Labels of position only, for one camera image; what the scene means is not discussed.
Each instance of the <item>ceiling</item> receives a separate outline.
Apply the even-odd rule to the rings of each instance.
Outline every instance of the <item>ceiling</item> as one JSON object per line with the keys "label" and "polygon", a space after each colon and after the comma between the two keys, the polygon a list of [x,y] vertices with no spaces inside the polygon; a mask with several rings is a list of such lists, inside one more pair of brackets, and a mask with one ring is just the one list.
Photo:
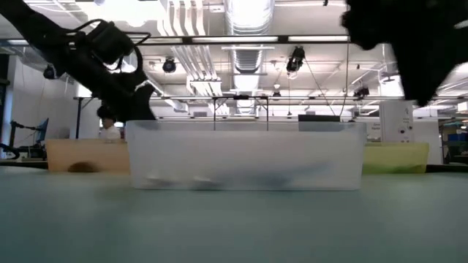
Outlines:
{"label": "ceiling", "polygon": [[[63,27],[75,28],[88,20],[86,13],[80,12],[80,8],[73,3],[73,0],[25,0],[25,2],[30,3],[36,11]],[[321,6],[321,3],[322,1],[314,0],[276,0],[270,34],[346,34],[347,32],[340,26],[340,16],[346,10],[344,2],[330,1],[327,7]],[[204,26],[207,34],[224,35],[226,32],[224,12],[219,11],[219,9],[223,9],[223,1],[205,0],[203,4],[205,6]],[[125,31],[148,31],[154,36],[159,36],[155,20],[148,21],[140,28],[132,28],[124,21],[116,21],[116,24]],[[0,18],[0,26],[0,38],[21,38],[21,35],[5,19]],[[212,45],[209,48],[216,71],[222,80],[222,90],[228,92],[233,88],[233,70],[229,51],[222,50],[221,47]],[[378,45],[370,51],[363,51],[355,45],[346,44],[304,45],[306,63],[299,70],[297,78],[289,80],[284,69],[284,62],[293,51],[294,45],[273,45],[273,47],[273,50],[265,50],[259,94],[271,95],[274,90],[273,84],[278,83],[283,96],[287,96],[289,93],[291,96],[319,96],[322,95],[322,92],[326,96],[343,96],[343,90],[347,89],[348,94],[352,95],[356,88],[364,84],[369,87],[371,95],[379,96],[380,76],[376,69],[385,71],[385,65],[388,65],[387,69],[391,70],[391,65],[394,63],[388,45]],[[165,58],[174,56],[170,47],[144,46],[141,47],[141,50],[148,75],[162,86],[166,94],[171,96],[190,95],[186,89],[186,73],[182,66],[178,65],[177,70],[171,74],[164,73],[162,70]],[[445,87],[450,87],[451,83],[463,81],[467,77],[468,66],[462,65],[449,76]],[[468,85],[459,85],[439,93],[439,95],[454,96],[460,94],[468,94]],[[450,100],[437,104],[448,106],[457,102],[459,101]]]}

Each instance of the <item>monitor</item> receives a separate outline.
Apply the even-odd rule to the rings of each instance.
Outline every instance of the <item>monitor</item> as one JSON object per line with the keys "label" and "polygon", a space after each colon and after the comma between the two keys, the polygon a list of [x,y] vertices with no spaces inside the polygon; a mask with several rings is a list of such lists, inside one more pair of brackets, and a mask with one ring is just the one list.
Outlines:
{"label": "monitor", "polygon": [[37,128],[40,129],[36,132],[36,143],[41,143],[45,140],[45,132],[49,124],[49,118],[46,118]]}
{"label": "monitor", "polygon": [[333,115],[298,115],[299,121],[326,121],[326,122],[340,122],[341,118],[339,116]]}

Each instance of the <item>beige container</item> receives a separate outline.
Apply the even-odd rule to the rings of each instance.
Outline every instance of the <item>beige container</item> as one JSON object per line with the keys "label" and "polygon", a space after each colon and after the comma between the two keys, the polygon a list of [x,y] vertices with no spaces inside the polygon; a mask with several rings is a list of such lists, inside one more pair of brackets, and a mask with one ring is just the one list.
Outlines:
{"label": "beige container", "polygon": [[83,172],[130,174],[129,151],[123,140],[46,140],[45,147],[51,172],[84,169]]}

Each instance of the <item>teal tabletop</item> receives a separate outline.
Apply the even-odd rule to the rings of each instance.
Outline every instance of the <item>teal tabletop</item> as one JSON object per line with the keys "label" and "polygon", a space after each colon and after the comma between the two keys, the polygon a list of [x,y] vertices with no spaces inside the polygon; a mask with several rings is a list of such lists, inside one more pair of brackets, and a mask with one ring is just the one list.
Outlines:
{"label": "teal tabletop", "polygon": [[468,176],[359,191],[142,191],[0,168],[0,262],[468,262]]}

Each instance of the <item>fluorescent light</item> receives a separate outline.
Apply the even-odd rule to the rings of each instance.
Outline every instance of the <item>fluorescent light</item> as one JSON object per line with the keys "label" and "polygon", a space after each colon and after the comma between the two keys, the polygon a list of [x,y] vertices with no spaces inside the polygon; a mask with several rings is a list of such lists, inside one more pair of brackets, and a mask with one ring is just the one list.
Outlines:
{"label": "fluorescent light", "polygon": [[290,42],[343,42],[348,41],[348,36],[291,36],[288,40]]}
{"label": "fluorescent light", "polygon": [[164,43],[182,43],[180,37],[157,37],[150,38],[145,41],[145,44],[164,44]]}
{"label": "fluorescent light", "polygon": [[278,37],[194,37],[194,43],[278,42]]}
{"label": "fluorescent light", "polygon": [[457,104],[457,111],[464,112],[468,110],[468,102],[462,102]]}
{"label": "fluorescent light", "polygon": [[361,115],[369,116],[369,115],[371,115],[372,113],[375,113],[375,112],[378,112],[378,111],[379,111],[379,109],[375,109],[375,110],[371,110],[371,111],[368,112],[368,113],[363,113],[363,114],[361,114]]}
{"label": "fluorescent light", "polygon": [[188,96],[188,97],[170,97],[171,99],[182,99],[182,100],[210,100],[213,99],[213,97],[209,96]]}
{"label": "fluorescent light", "polygon": [[441,104],[441,103],[448,102],[448,101],[449,101],[448,99],[442,99],[439,101],[435,101],[432,105],[437,105],[437,104]]}
{"label": "fluorescent light", "polygon": [[[26,4],[54,4],[50,0],[44,1],[44,0],[25,0],[24,1]],[[57,1],[59,4],[74,4],[74,0],[58,0]]]}
{"label": "fluorescent light", "polygon": [[249,47],[249,46],[228,46],[228,47],[221,47],[221,50],[273,50],[275,47],[266,47],[266,46],[256,46],[256,47]]}
{"label": "fluorescent light", "polygon": [[7,40],[10,45],[29,45],[29,43],[24,39],[12,39]]}
{"label": "fluorescent light", "polygon": [[[333,3],[328,2],[329,7],[346,7],[345,3]],[[308,1],[301,3],[277,3],[275,7],[323,7],[323,3],[320,1]]]}
{"label": "fluorescent light", "polygon": [[270,96],[270,99],[274,99],[274,100],[294,100],[294,99],[309,99],[307,96],[295,96],[295,97],[273,97],[273,96]]}

